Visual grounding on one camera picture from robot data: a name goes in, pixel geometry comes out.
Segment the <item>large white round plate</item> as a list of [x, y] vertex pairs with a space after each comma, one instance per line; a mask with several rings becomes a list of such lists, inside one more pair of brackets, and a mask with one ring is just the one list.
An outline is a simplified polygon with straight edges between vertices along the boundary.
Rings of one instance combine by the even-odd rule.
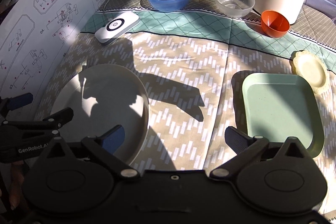
[[60, 129], [66, 142], [101, 137], [121, 126], [103, 146], [121, 161], [134, 162], [147, 137], [150, 110], [146, 89], [132, 71], [112, 64], [83, 70], [62, 88], [51, 114], [67, 107], [73, 118]]

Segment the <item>green square plate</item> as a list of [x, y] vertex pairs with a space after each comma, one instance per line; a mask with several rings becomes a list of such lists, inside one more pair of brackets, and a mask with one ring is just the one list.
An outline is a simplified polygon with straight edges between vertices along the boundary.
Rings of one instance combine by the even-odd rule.
[[324, 132], [311, 86], [297, 75], [252, 73], [241, 87], [247, 134], [282, 143], [293, 136], [317, 157]]

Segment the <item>small yellow scalloped plate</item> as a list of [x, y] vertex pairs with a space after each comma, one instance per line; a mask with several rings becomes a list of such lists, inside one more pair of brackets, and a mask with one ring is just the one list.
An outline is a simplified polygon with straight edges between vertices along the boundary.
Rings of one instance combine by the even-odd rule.
[[307, 51], [295, 51], [291, 55], [292, 73], [304, 78], [315, 94], [328, 90], [330, 78], [325, 63], [315, 54]]

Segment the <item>patterned quilted table cloth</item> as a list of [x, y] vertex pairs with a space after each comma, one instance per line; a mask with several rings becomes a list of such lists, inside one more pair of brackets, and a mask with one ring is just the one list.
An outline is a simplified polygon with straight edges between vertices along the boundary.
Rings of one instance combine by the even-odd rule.
[[[95, 32], [123, 12], [139, 24], [108, 46]], [[150, 132], [133, 166], [138, 170], [212, 170], [234, 156], [224, 141], [228, 126], [243, 127], [242, 80], [252, 72], [290, 73], [291, 55], [307, 50], [326, 65], [328, 90], [316, 97], [325, 145], [315, 159], [328, 183], [320, 212], [335, 221], [335, 25], [304, 6], [283, 38], [262, 33], [260, 18], [222, 16], [214, 0], [191, 0], [164, 14], [148, 0], [111, 0], [86, 23], [56, 68], [35, 117], [49, 115], [64, 85], [83, 69], [118, 64], [143, 82], [151, 105]]]

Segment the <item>white printed cardboard box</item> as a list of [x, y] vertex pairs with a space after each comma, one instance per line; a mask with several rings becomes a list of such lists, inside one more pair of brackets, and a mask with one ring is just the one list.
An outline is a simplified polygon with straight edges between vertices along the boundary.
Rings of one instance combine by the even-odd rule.
[[33, 119], [56, 67], [106, 0], [19, 0], [1, 24], [1, 97], [33, 101], [10, 112]]

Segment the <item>white round-dial device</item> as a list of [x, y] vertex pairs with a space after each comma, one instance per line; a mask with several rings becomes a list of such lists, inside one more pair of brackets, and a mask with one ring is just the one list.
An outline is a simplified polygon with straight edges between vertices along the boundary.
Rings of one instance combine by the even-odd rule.
[[139, 22], [140, 18], [137, 14], [130, 11], [123, 12], [116, 18], [109, 20], [104, 27], [98, 29], [94, 36], [102, 46], [108, 46]]

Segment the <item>small orange bowl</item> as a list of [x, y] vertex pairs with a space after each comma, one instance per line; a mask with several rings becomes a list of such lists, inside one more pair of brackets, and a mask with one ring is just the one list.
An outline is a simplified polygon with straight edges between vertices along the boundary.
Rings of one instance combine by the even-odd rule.
[[290, 24], [279, 12], [265, 10], [261, 14], [261, 28], [271, 38], [281, 38], [289, 31]]

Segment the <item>clear plastic bowl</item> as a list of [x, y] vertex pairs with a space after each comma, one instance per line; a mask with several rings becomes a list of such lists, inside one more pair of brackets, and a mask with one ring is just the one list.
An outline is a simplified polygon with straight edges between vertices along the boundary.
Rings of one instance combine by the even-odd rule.
[[218, 9], [231, 18], [248, 15], [255, 5], [255, 0], [215, 0]]

